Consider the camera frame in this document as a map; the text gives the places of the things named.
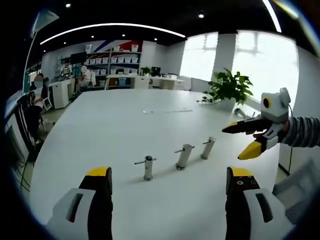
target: ceiling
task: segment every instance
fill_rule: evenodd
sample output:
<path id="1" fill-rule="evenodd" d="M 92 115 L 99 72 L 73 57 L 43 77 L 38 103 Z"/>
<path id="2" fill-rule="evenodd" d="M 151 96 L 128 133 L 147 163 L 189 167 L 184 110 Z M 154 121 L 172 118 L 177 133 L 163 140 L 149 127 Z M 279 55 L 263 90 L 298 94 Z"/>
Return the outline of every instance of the ceiling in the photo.
<path id="1" fill-rule="evenodd" d="M 293 0 L 320 30 L 319 0 Z M 313 51 L 299 24 L 271 2 L 279 19 L 282 34 L 294 38 L 297 44 Z M 92 40 L 146 40 L 163 45 L 184 41 L 185 38 L 158 30 L 132 26 L 101 26 L 77 30 L 56 37 L 43 45 L 40 42 L 61 32 L 102 23 L 132 23 L 174 31 L 186 37 L 208 33 L 235 33 L 250 29 L 276 32 L 273 21 L 262 0 L 57 0 L 46 7 L 59 19 L 41 29 L 34 41 L 31 61 L 41 59 L 44 50 L 53 51 L 76 43 Z"/>

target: ceiling light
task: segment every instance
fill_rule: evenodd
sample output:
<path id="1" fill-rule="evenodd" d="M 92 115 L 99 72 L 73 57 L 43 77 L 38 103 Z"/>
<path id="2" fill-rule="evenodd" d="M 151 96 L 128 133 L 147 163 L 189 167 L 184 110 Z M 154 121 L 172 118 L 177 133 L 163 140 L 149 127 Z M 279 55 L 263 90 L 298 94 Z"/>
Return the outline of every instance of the ceiling light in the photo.
<path id="1" fill-rule="evenodd" d="M 154 30 L 158 30 L 158 31 L 162 31 L 162 32 L 166 32 L 168 34 L 173 34 L 173 35 L 176 35 L 176 36 L 179 36 L 181 38 L 185 38 L 186 36 L 185 35 L 182 35 L 180 33 L 177 33 L 177 32 L 174 32 L 174 31 L 170 31 L 170 30 L 166 30 L 166 29 L 163 29 L 163 28 L 160 28 L 160 27 L 155 27 L 155 26 L 148 26 L 148 25 L 141 25 L 141 24 L 135 24 L 135 23 L 100 23 L 100 24 L 93 24 L 93 25 L 87 25 L 87 26 L 81 26 L 81 27 L 77 27 L 77 28 L 73 28 L 73 29 L 70 29 L 68 31 L 64 31 L 64 32 L 61 32 L 57 35 L 54 35 L 52 37 L 49 37 L 48 39 L 42 41 L 40 43 L 40 45 L 56 38 L 56 37 L 59 37 L 63 34 L 67 34 L 67 33 L 71 33 L 71 32 L 74 32 L 74 31 L 77 31 L 77 30 L 81 30 L 81 29 L 88 29 L 88 28 L 94 28 L 94 27 L 103 27 L 103 26 L 129 26 L 129 27 L 140 27 L 140 28 L 146 28 L 146 29 L 154 29 Z"/>
<path id="2" fill-rule="evenodd" d="M 273 24 L 275 26 L 275 29 L 278 33 L 281 33 L 281 27 L 280 27 L 280 24 L 279 24 L 279 21 L 278 21 L 278 18 L 276 16 L 276 13 L 274 11 L 274 9 L 272 8 L 270 2 L 268 0 L 262 0 L 262 2 L 264 3 L 266 9 L 268 10 L 271 18 L 272 18 L 272 21 L 273 21 Z"/>

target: green leaves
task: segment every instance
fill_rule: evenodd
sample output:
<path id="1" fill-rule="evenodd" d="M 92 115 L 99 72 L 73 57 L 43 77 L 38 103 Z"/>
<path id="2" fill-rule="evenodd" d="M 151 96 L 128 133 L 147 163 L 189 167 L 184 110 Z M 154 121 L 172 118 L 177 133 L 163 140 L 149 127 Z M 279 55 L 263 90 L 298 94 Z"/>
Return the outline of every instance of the green leaves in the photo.
<path id="1" fill-rule="evenodd" d="M 253 96 L 249 90 L 252 82 L 248 76 L 241 76 L 239 71 L 232 75 L 231 71 L 224 68 L 225 72 L 214 72 L 217 81 L 210 81 L 211 92 L 204 91 L 207 96 L 202 97 L 202 102 L 213 103 L 214 101 L 235 98 L 238 104 L 244 104 L 248 96 Z"/>

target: face mask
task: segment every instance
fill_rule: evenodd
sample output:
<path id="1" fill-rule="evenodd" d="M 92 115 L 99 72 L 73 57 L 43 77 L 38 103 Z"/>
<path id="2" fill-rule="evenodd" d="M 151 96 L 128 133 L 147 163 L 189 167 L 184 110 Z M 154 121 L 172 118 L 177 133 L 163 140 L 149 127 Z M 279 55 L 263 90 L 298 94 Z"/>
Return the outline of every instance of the face mask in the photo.
<path id="1" fill-rule="evenodd" d="M 42 85 L 43 85 L 43 82 L 42 82 L 42 81 L 35 81 L 35 82 L 34 82 L 34 86 L 35 86 L 36 88 L 41 88 Z"/>

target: blue wall stripe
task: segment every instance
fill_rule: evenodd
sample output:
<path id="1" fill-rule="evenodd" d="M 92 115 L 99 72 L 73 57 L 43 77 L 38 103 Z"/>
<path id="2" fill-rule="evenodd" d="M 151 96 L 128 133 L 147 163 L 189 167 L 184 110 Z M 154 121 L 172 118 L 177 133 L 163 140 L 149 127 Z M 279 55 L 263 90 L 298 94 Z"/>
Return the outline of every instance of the blue wall stripe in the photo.
<path id="1" fill-rule="evenodd" d="M 107 46 L 109 43 L 112 43 L 113 41 L 110 40 L 105 40 L 103 43 L 100 44 L 100 46 L 98 46 L 93 52 L 96 53 L 98 52 L 100 49 L 104 48 L 105 46 Z"/>

